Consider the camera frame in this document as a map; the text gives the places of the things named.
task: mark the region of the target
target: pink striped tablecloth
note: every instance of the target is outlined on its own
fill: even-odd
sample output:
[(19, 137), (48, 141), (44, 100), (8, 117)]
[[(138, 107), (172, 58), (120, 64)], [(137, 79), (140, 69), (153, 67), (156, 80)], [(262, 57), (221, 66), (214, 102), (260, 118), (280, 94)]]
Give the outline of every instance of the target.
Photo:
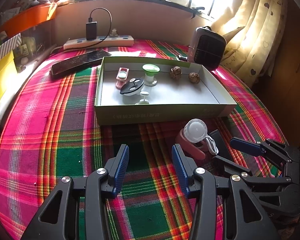
[[(105, 50), (171, 59), (187, 53), (184, 46), (153, 41)], [(182, 194), (170, 158), (174, 138), (188, 120), (100, 127), (94, 113), (98, 67), (59, 80), (49, 74), (52, 64), (84, 52), (50, 57), (18, 95), (0, 139), (1, 223), (20, 239), (58, 179), (88, 176), (125, 143), (130, 162), (122, 192), (106, 202), (113, 239), (188, 239), (194, 202)], [(255, 176), (277, 176), (277, 169), (263, 158), (228, 144), (234, 136), (252, 142), (265, 138), (286, 142), (274, 119), (235, 75), (222, 67), (214, 74), (237, 106), (228, 117), (205, 120), (208, 130), (218, 129), (234, 161)], [(83, 205), (80, 239), (84, 239)], [(222, 238), (222, 221), (218, 199), (216, 239)]]

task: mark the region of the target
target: curtain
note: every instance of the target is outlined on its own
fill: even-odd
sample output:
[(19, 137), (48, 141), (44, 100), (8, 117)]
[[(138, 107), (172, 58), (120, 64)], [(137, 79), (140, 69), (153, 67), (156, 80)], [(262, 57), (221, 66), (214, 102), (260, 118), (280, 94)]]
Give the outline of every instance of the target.
[[(212, 31), (228, 37), (221, 65), (250, 88), (259, 76), (272, 73), (286, 12), (287, 0), (233, 0), (211, 25)], [(230, 33), (235, 34), (231, 40)]]

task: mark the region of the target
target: phone screen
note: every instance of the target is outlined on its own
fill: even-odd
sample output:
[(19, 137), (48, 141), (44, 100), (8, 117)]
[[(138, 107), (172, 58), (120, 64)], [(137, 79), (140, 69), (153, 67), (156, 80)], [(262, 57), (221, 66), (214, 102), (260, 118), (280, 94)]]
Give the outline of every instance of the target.
[(103, 59), (103, 57), (110, 57), (110, 56), (111, 54), (104, 51), (103, 49), (85, 53), (53, 64), (51, 67), (51, 74), (59, 75), (63, 72), (75, 71), (76, 67), (79, 67), (84, 64), (86, 65), (86, 67), (88, 67), (89, 65), (88, 63), (91, 63), (92, 65), (94, 61)]

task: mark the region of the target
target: black power adapter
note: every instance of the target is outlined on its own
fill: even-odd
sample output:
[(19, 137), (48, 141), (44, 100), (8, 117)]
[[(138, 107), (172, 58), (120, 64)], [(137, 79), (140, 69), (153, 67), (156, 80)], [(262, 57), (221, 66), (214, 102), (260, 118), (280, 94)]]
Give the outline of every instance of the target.
[(92, 41), (95, 40), (96, 38), (97, 38), (97, 22), (92, 22), (92, 18), (89, 18), (89, 22), (86, 23), (86, 39), (87, 41)]

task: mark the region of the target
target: black cable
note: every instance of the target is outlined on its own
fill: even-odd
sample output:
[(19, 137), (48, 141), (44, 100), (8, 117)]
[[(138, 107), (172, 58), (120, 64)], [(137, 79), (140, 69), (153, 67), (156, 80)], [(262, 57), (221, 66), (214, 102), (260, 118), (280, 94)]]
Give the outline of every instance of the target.
[(96, 46), (96, 45), (100, 44), (100, 43), (101, 43), (101, 42), (103, 42), (103, 41), (104, 41), (106, 38), (108, 38), (108, 36), (109, 36), (109, 34), (110, 34), (110, 32), (111, 32), (111, 27), (112, 27), (112, 17), (111, 17), (111, 13), (110, 13), (110, 12), (109, 12), (107, 9), (105, 9), (105, 8), (101, 8), (101, 7), (93, 9), (93, 10), (91, 11), (91, 13), (90, 13), (90, 16), (89, 16), (88, 22), (92, 22), (91, 15), (92, 15), (93, 11), (95, 11), (95, 10), (97, 10), (97, 9), (102, 9), (102, 10), (105, 10), (105, 11), (107, 11), (107, 12), (108, 12), (108, 14), (109, 14), (109, 16), (110, 16), (110, 28), (109, 28), (109, 32), (108, 32), (108, 34), (106, 35), (106, 37), (105, 37), (103, 40), (101, 40), (101, 41), (98, 41), (97, 43), (95, 43), (95, 44), (92, 44), (92, 45), (89, 45), (89, 46), (80, 47), (80, 48), (75, 48), (75, 49), (64, 49), (63, 51), (90, 48), (90, 47), (93, 47), (93, 46)]

